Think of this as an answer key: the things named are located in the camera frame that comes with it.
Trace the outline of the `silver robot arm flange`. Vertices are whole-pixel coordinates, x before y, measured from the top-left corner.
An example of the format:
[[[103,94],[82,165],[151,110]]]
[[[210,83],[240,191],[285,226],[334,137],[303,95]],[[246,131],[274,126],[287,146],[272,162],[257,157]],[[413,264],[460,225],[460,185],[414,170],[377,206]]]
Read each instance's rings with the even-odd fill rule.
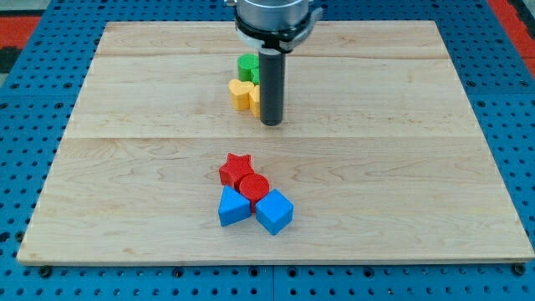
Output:
[[[224,0],[233,9],[237,36],[263,54],[289,54],[324,14],[310,0]]]

